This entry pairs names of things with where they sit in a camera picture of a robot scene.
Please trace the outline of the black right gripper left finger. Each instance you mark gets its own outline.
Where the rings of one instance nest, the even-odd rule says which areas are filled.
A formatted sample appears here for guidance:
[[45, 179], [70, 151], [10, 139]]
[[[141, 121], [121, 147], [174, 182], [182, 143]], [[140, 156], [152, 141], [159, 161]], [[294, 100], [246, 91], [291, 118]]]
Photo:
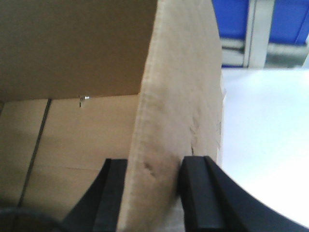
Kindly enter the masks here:
[[115, 232], [127, 159], [106, 159], [79, 202], [62, 220], [70, 232]]

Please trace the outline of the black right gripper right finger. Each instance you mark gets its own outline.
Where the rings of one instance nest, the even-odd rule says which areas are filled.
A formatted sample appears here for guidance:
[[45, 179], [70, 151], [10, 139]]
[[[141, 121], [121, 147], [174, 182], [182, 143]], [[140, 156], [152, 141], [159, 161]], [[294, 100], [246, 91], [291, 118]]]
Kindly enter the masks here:
[[183, 158], [178, 190], [187, 232], [306, 232], [234, 182], [209, 156]]

